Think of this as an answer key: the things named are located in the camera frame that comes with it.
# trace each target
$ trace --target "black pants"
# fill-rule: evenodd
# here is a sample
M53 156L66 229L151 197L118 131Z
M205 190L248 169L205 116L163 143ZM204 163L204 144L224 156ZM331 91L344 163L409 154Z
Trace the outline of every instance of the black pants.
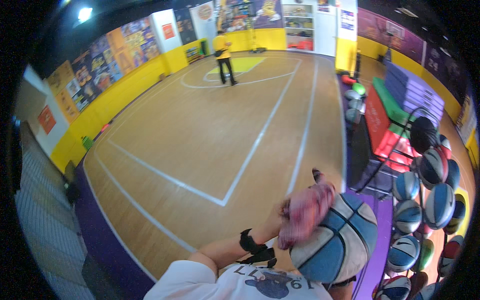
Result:
M220 79L222 80L222 83L224 84L226 82L225 75L223 74L223 64L226 64L228 71L230 72L230 82L233 84L235 82L235 79L233 79L233 71L232 66L230 65L230 58L227 57L226 59L219 59L216 61L218 61L218 67L220 68Z

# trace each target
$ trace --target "white t-shirt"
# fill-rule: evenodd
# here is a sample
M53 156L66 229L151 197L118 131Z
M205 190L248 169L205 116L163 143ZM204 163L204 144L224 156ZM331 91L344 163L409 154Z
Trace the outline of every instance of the white t-shirt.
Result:
M321 284L278 270L235 264L216 280L204 264L172 262L144 300L303 299L332 300Z

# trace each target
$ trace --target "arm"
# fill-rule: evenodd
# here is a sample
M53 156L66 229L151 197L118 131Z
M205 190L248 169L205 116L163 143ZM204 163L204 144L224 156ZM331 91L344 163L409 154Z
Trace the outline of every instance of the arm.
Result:
M253 238L255 243L265 244L278 235L284 221L282 217L284 203L275 205L265 223L250 230L248 235ZM219 269L234 263L247 254L240 246L240 234L238 234L232 238L214 241L203 246L190 255L188 260L204 264L218 274Z

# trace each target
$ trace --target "wooden floor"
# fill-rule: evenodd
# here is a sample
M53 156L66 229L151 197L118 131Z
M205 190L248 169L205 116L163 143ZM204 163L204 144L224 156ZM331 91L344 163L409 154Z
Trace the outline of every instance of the wooden floor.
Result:
M379 77L382 79L384 78L385 66L372 58L362 56L360 73L360 82L364 84L368 90L372 84L373 77ZM444 111L443 117L440 120L439 132L440 134L445 135L450 141L450 145L452 147L452 159L458 163L460 168L459 187L468 193L469 213L471 213L475 200L475 181L473 177L473 170L467 150L464 147L462 140L456 132L453 122L446 111ZM435 252L432 262L424 270L424 272L426 272L429 276L429 283L433 283L437 279L437 263L444 245L443 230L434 231L429 239L432 240L433 244L435 245Z
M264 221L319 168L344 184L345 129L333 63L263 57L223 86L207 58L168 77L96 141L84 167L113 227L159 278L202 245ZM280 267L288 268L288 254Z

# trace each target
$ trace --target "black belt bag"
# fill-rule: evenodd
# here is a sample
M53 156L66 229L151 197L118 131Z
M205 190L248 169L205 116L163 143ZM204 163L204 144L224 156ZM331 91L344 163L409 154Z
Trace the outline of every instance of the black belt bag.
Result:
M222 55L223 51L225 51L225 49L224 49L224 50L215 51L215 54L214 54L215 57L219 57L220 55Z

